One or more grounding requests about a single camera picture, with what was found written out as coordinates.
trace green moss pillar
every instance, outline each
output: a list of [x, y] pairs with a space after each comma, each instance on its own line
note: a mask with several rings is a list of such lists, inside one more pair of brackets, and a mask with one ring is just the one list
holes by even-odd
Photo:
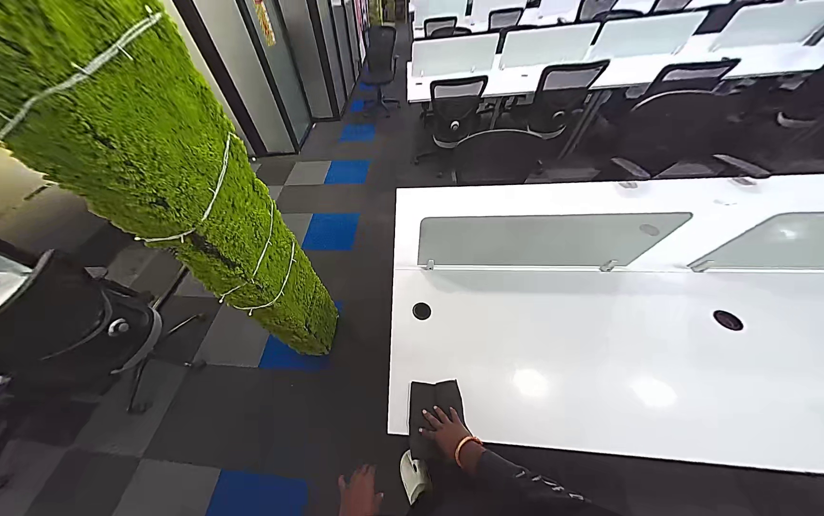
[[[0, 130], [28, 99], [77, 74], [149, 9], [159, 14], [162, 5], [0, 0]], [[225, 297], [231, 306], [274, 300], [252, 317], [298, 352], [328, 353], [336, 307], [236, 137], [224, 181], [202, 220], [234, 127], [175, 25], [163, 15], [124, 52], [86, 80], [40, 99], [3, 145], [125, 231], [160, 238], [194, 228], [181, 240], [149, 245], [172, 248], [218, 296], [238, 287]]]

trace person's left hand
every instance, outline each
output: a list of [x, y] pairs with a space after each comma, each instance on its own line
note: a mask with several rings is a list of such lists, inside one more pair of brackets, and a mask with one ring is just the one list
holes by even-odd
[[338, 490], [342, 495], [338, 516], [372, 516], [380, 512], [383, 493], [374, 493], [376, 473], [377, 466], [365, 463], [351, 475], [348, 485], [345, 484], [345, 475], [338, 476]]

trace desk surface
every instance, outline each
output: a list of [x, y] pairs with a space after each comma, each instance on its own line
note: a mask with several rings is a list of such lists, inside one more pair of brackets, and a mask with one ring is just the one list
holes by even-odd
[[[824, 175], [749, 188], [716, 178], [632, 191], [614, 183], [400, 190], [388, 432], [408, 431], [409, 382], [456, 378], [467, 423], [487, 441], [824, 473], [823, 273], [697, 274], [680, 259], [662, 271], [612, 273], [425, 271], [407, 262], [422, 217], [687, 205], [693, 219], [652, 250], [672, 245], [677, 258], [698, 254], [681, 245], [701, 243], [691, 232], [745, 218], [729, 213], [824, 209]], [[669, 261], [662, 250], [660, 260]], [[412, 315], [418, 302], [430, 305], [429, 319]], [[718, 310], [745, 328], [720, 326]]]
[[[664, 66], [680, 63], [740, 59], [727, 75], [727, 79], [783, 75], [810, 72], [824, 65], [824, 38], [816, 46], [805, 47], [790, 43], [783, 45], [757, 45], [720, 49], [712, 52], [717, 34], [700, 34], [689, 39], [675, 54], [643, 55], [612, 59], [609, 67], [596, 80], [592, 88], [618, 88], [651, 83]], [[495, 55], [494, 66], [489, 72], [484, 97], [523, 95], [535, 91], [539, 76], [546, 65], [500, 69], [501, 54]], [[450, 74], [429, 77], [413, 77], [411, 62], [406, 66], [406, 95], [409, 102], [430, 100], [430, 84], [440, 79], [464, 77], [467, 74]]]

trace white zip tie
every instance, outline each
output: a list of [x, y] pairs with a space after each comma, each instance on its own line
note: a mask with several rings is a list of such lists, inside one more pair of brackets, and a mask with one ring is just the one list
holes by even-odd
[[255, 283], [253, 281], [256, 278], [256, 273], [258, 272], [258, 266], [262, 264], [262, 258], [265, 258], [265, 252], [268, 250], [268, 243], [271, 242], [271, 231], [274, 229], [275, 226], [275, 199], [271, 199], [271, 205], [268, 207], [268, 239], [265, 240], [265, 247], [262, 248], [262, 253], [259, 254], [258, 260], [256, 262], [256, 268], [252, 271], [252, 277], [249, 278], [249, 281], [244, 281], [243, 283], [237, 285], [236, 287], [227, 290], [223, 294], [221, 294], [221, 299], [218, 299], [218, 303], [223, 303], [224, 298], [227, 297], [228, 294], [233, 294], [234, 291], [239, 287], [244, 287], [247, 283]]
[[252, 311], [257, 311], [259, 309], [267, 309], [271, 305], [274, 305], [275, 301], [277, 301], [281, 297], [281, 295], [284, 294], [284, 287], [287, 287], [287, 285], [288, 285], [288, 279], [291, 277], [291, 267], [293, 267], [294, 262], [296, 262], [296, 260], [294, 260], [294, 240], [291, 240], [291, 263], [288, 264], [288, 272], [287, 272], [287, 274], [284, 275], [284, 281], [281, 282], [281, 289], [278, 291], [278, 296], [275, 296], [275, 299], [272, 299], [272, 300], [268, 301], [268, 303], [266, 303], [264, 305], [257, 306], [257, 307], [242, 307], [242, 308], [240, 308], [240, 307], [234, 307], [233, 305], [230, 305], [230, 306], [237, 309], [237, 310], [239, 310], [239, 311], [248, 311], [248, 315], [252, 316]]
[[[148, 6], [145, 6], [149, 13], [151, 13], [151, 9]], [[63, 92], [69, 88], [74, 87], [84, 79], [93, 75], [97, 70], [99, 70], [103, 65], [109, 63], [109, 60], [113, 59], [116, 54], [120, 52], [120, 49], [125, 47], [128, 43], [134, 41], [138, 36], [144, 33], [147, 29], [150, 29], [154, 26], [160, 19], [163, 17], [163, 13], [156, 13], [151, 14], [147, 18], [142, 19], [135, 25], [131, 27], [131, 29], [126, 30], [125, 34], [119, 37], [119, 39], [112, 44], [108, 49], [106, 49], [100, 55], [94, 57], [87, 66], [84, 68], [80, 68], [80, 72], [75, 75], [69, 77], [65, 82], [51, 86], [46, 88], [40, 93], [35, 94], [32, 96], [27, 102], [23, 103], [23, 106], [20, 107], [20, 110], [17, 111], [16, 115], [9, 119], [4, 127], [0, 130], [0, 140], [3, 140], [7, 134], [14, 130], [14, 128], [23, 121], [24, 118], [27, 117], [29, 110], [33, 107], [34, 104], [42, 100], [43, 98], [49, 97], [51, 95], [55, 95], [59, 92]]]
[[[233, 133], [227, 134], [227, 143], [224, 146], [224, 162], [221, 164], [221, 174], [217, 177], [217, 186], [214, 187], [214, 190], [211, 190], [214, 194], [211, 196], [211, 202], [208, 203], [208, 207], [204, 209], [204, 214], [202, 214], [202, 219], [196, 222], [196, 225], [205, 222], [208, 219], [208, 215], [211, 214], [211, 208], [214, 207], [214, 201], [217, 200], [217, 194], [221, 192], [221, 184], [224, 182], [224, 176], [227, 174], [227, 163], [230, 157], [230, 136]], [[144, 241], [165, 241], [165, 240], [176, 240], [180, 239], [182, 242], [185, 237], [189, 234], [195, 232], [195, 227], [193, 226], [191, 229], [183, 231], [178, 235], [172, 235], [170, 237], [160, 237], [160, 238], [153, 238], [153, 239], [146, 239], [142, 237], [135, 237], [135, 240], [144, 240]]]

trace wristband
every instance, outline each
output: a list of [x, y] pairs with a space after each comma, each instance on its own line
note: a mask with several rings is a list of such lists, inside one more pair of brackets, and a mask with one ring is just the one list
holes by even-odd
[[457, 465], [459, 467], [463, 467], [463, 464], [460, 463], [460, 450], [462, 450], [463, 445], [466, 444], [469, 441], [475, 441], [479, 445], [482, 444], [482, 440], [480, 440], [478, 437], [474, 437], [472, 435], [468, 435], [466, 437], [463, 437], [462, 441], [460, 441], [460, 443], [457, 444], [457, 451], [455, 453], [453, 453], [453, 458], [455, 458], [457, 460]]

